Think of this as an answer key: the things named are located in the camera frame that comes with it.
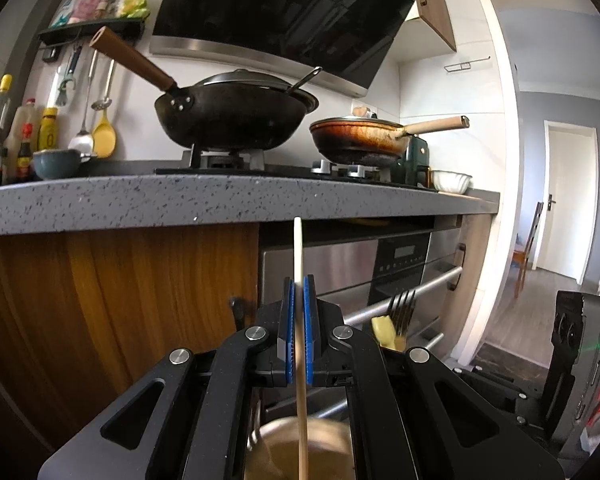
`speckled gray countertop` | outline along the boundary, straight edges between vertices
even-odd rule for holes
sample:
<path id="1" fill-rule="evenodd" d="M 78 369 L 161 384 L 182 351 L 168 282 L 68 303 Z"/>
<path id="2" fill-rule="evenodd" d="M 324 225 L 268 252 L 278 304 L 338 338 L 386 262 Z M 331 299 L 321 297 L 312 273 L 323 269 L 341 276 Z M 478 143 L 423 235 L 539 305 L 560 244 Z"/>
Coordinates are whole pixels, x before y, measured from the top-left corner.
<path id="1" fill-rule="evenodd" d="M 145 175 L 0 187 L 0 235 L 228 222 L 497 213 L 490 200 L 272 176 Z"/>

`green appliance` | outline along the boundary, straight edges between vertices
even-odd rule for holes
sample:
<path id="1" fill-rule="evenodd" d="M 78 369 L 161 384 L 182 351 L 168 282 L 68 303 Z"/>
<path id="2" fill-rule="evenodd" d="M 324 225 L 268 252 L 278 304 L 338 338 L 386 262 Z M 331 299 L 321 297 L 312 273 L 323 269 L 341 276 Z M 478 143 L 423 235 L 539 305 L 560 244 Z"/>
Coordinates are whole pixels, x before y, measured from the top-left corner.
<path id="1" fill-rule="evenodd" d="M 391 168 L 391 181 L 410 186 L 433 187 L 426 140 L 418 136 L 411 137 L 407 151 Z"/>

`blue gripper pad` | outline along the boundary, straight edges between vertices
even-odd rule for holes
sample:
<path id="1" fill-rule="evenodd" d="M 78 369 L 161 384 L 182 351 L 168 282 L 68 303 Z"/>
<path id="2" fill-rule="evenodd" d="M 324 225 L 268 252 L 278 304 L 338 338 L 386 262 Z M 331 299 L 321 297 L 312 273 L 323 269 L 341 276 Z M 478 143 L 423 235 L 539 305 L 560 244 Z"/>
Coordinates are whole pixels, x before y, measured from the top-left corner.
<path id="1" fill-rule="evenodd" d="M 302 313 L 304 314 L 304 368 L 306 383 L 314 383 L 314 336 L 311 328 L 311 291 L 309 278 L 304 277 L 302 287 Z"/>
<path id="2" fill-rule="evenodd" d="M 294 317 L 296 313 L 296 284 L 289 280 L 288 316 L 286 316 L 286 384 L 294 381 Z"/>

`gas stove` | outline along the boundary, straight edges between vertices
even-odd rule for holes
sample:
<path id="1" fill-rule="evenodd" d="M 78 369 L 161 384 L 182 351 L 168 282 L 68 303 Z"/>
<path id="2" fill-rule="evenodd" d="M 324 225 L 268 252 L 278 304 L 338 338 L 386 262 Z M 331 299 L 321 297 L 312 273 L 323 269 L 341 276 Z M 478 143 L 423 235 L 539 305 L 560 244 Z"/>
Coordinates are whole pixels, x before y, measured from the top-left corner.
<path id="1" fill-rule="evenodd" d="M 239 153 L 200 153 L 193 151 L 186 168 L 156 168 L 155 174 L 215 174 L 242 176 L 276 176 L 307 180 L 334 180 L 356 184 L 404 187 L 436 192 L 435 189 L 410 186 L 391 182 L 389 168 L 369 168 L 366 166 L 344 166 L 328 160 L 316 160 L 310 168 L 304 166 L 280 166 L 264 163 L 262 150 L 249 150 Z"/>

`wok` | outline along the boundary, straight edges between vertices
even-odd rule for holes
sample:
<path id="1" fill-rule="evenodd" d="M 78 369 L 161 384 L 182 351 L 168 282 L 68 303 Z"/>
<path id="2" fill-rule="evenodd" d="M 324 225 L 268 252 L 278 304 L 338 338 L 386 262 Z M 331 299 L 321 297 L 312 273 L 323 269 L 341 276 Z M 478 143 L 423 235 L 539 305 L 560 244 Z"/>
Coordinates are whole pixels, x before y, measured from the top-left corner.
<path id="1" fill-rule="evenodd" d="M 466 116 L 406 126 L 380 119 L 347 116 L 317 121 L 309 126 L 309 130 L 315 147 L 331 162 L 387 168 L 404 154 L 411 136 L 468 127 Z"/>
<path id="2" fill-rule="evenodd" d="M 158 120 L 170 139 L 185 148 L 270 150 L 288 140 L 304 116 L 318 107 L 318 99 L 309 92 L 250 70 L 218 74 L 180 88 L 107 27 L 94 35 L 90 46 L 165 92 L 155 101 Z"/>

